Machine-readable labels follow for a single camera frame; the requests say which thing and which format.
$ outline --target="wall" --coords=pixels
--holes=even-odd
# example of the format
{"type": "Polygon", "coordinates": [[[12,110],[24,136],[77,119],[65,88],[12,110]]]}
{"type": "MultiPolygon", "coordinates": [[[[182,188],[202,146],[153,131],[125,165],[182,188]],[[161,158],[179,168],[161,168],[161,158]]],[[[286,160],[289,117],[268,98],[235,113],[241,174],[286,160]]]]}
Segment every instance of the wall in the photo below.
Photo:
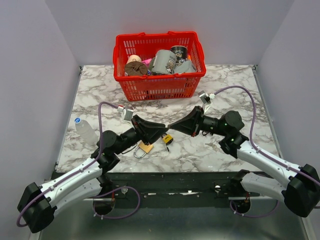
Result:
{"type": "Polygon", "coordinates": [[[294,0],[45,0],[76,60],[110,64],[116,36],[196,31],[207,64],[257,64],[294,0]]]}
{"type": "MultiPolygon", "coordinates": [[[[295,0],[257,74],[284,158],[320,174],[320,1],[295,0]]],[[[320,210],[310,214],[320,239],[320,210]]]]}
{"type": "Polygon", "coordinates": [[[0,33],[0,239],[24,240],[17,205],[54,169],[79,67],[43,0],[1,0],[0,33]]]}

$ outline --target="white marble surface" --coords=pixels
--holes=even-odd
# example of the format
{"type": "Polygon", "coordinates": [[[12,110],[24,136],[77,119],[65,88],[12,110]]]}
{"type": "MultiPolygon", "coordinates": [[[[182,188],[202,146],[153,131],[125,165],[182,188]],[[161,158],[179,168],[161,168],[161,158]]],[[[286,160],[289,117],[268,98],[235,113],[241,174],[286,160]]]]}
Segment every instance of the white marble surface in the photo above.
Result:
{"type": "MultiPolygon", "coordinates": [[[[95,150],[94,146],[84,143],[76,133],[74,119],[80,117],[87,120],[98,133],[98,104],[107,101],[116,105],[132,106],[135,114],[153,122],[173,123],[187,115],[194,106],[202,104],[198,92],[205,90],[213,93],[220,88],[241,85],[252,94],[257,106],[257,119],[253,140],[263,149],[277,154],[276,146],[265,109],[250,66],[247,65],[207,65],[207,73],[192,98],[165,99],[128,102],[120,85],[114,80],[113,66],[85,66],[77,90],[71,118],[63,143],[63,149],[57,165],[57,171],[65,173],[81,164],[95,150]]],[[[249,135],[253,108],[249,96],[241,89],[230,89],[220,93],[207,113],[219,118],[229,110],[239,111],[245,127],[241,132],[249,135]]],[[[117,110],[104,106],[102,108],[103,130],[112,130],[121,134],[130,128],[121,121],[117,110]]],[[[112,172],[215,172],[239,171],[247,169],[258,171],[255,166],[226,155],[218,144],[221,136],[190,137],[180,132],[168,132],[174,138],[165,150],[159,139],[154,148],[141,159],[133,156],[133,151],[120,155],[121,162],[112,172]]]]}

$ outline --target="red basket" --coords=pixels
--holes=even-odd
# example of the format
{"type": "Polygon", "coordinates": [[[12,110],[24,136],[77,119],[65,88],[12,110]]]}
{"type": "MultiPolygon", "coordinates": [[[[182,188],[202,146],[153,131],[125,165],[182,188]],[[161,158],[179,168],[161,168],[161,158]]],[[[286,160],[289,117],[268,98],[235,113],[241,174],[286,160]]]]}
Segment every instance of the red basket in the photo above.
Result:
{"type": "Polygon", "coordinates": [[[204,51],[194,31],[118,35],[113,50],[113,64],[114,79],[120,83],[129,101],[190,98],[201,77],[206,74],[204,51]],[[125,65],[130,55],[136,54],[142,60],[151,59],[158,50],[169,50],[175,45],[187,47],[197,72],[125,76],[125,65]]]}

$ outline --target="black cup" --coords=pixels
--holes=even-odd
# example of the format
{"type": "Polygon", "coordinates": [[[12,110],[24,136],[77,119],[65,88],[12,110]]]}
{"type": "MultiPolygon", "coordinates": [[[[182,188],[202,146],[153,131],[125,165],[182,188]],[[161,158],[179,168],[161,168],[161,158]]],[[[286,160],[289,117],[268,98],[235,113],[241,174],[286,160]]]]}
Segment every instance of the black cup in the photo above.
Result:
{"type": "Polygon", "coordinates": [[[170,50],[175,54],[178,66],[187,60],[188,49],[185,46],[173,46],[170,50]]]}

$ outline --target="plastic bottle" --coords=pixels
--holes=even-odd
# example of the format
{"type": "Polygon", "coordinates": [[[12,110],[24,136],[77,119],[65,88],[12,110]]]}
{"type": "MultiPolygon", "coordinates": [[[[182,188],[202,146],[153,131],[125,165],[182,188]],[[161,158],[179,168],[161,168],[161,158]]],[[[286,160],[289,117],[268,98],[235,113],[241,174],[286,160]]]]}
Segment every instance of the plastic bottle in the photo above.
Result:
{"type": "Polygon", "coordinates": [[[77,117],[74,120],[76,132],[89,145],[96,145],[99,141],[98,135],[86,120],[77,117]]]}

